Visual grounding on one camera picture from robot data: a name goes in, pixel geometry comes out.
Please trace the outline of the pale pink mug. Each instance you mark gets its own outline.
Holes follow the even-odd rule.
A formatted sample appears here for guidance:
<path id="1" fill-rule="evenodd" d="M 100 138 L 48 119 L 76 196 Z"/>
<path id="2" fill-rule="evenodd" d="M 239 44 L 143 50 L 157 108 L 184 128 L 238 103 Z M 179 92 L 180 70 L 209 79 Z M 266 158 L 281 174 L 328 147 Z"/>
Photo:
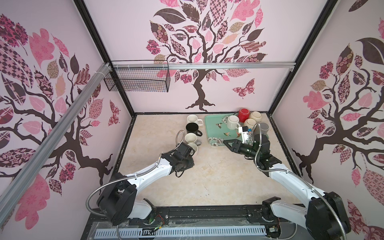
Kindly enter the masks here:
<path id="1" fill-rule="evenodd" d="M 188 143 L 188 146 L 192 148 L 190 155 L 193 156 L 198 152 L 198 146 L 195 143 Z"/>

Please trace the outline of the white mug with handle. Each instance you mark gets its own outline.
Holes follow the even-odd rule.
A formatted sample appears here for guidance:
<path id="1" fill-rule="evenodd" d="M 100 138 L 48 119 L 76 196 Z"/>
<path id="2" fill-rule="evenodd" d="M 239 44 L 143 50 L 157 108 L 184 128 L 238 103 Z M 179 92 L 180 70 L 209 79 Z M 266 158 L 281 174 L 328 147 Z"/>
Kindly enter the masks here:
<path id="1" fill-rule="evenodd" d="M 229 130 L 237 130 L 241 126 L 240 119 L 235 115 L 228 116 L 226 125 Z"/>

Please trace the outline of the black and white mug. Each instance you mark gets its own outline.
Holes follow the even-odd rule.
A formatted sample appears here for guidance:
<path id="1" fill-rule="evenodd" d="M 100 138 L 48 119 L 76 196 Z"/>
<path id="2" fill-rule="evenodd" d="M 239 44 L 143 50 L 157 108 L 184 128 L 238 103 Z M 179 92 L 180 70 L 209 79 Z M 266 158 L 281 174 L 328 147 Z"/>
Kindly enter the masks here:
<path id="1" fill-rule="evenodd" d="M 188 133 L 193 133 L 197 135 L 198 137 L 202 137 L 203 133 L 199 130 L 199 125 L 196 123 L 188 123 L 186 125 L 186 130 Z"/>

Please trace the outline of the dark grey mug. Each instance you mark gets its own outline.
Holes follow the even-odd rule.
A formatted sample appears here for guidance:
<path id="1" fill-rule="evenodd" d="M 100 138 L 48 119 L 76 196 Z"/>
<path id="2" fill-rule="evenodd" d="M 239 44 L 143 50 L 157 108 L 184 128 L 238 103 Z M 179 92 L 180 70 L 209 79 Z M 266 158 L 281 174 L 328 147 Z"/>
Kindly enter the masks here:
<path id="1" fill-rule="evenodd" d="M 267 123 L 260 122 L 258 123 L 258 126 L 256 127 L 255 134 L 259 135 L 266 135 L 270 129 L 270 126 Z"/>

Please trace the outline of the peach and cream mug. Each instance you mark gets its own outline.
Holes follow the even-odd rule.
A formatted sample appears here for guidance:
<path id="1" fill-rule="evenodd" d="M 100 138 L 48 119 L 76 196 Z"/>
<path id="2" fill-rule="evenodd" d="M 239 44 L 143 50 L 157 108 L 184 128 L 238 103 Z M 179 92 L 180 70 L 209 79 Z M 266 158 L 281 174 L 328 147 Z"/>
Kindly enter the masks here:
<path id="1" fill-rule="evenodd" d="M 244 122 L 244 126 L 248 127 L 250 130 L 253 129 L 253 127 L 257 124 L 257 121 L 254 120 L 254 119 L 247 119 L 245 122 Z"/>

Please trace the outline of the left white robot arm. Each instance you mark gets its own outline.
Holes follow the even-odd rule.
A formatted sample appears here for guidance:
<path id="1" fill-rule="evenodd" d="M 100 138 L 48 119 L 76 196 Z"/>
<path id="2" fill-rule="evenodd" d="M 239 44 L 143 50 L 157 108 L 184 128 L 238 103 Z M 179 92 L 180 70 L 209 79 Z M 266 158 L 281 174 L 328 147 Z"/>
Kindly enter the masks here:
<path id="1" fill-rule="evenodd" d="M 130 175 L 117 173 L 113 181 L 103 187 L 97 205 L 113 226 L 131 219 L 139 219 L 145 225 L 155 221 L 157 208 L 148 200 L 137 200 L 137 195 L 157 180 L 174 173 L 176 177 L 194 166 L 196 151 L 185 143 L 160 154 L 158 160 Z"/>

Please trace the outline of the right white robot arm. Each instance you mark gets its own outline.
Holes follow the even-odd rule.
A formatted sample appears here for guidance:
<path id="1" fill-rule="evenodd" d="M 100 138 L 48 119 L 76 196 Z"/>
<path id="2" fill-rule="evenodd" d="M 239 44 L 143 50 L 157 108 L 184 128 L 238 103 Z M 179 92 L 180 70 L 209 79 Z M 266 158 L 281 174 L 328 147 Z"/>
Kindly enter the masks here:
<path id="1" fill-rule="evenodd" d="M 252 160 L 260 172 L 280 183 L 302 203 L 298 206 L 288 204 L 279 197 L 267 199 L 262 203 L 265 221 L 286 219 L 306 228 L 315 240 L 347 239 L 351 224 L 341 197 L 315 187 L 289 170 L 271 154 L 270 141 L 265 135 L 250 145 L 236 139 L 225 140 L 224 145 L 231 152 Z"/>

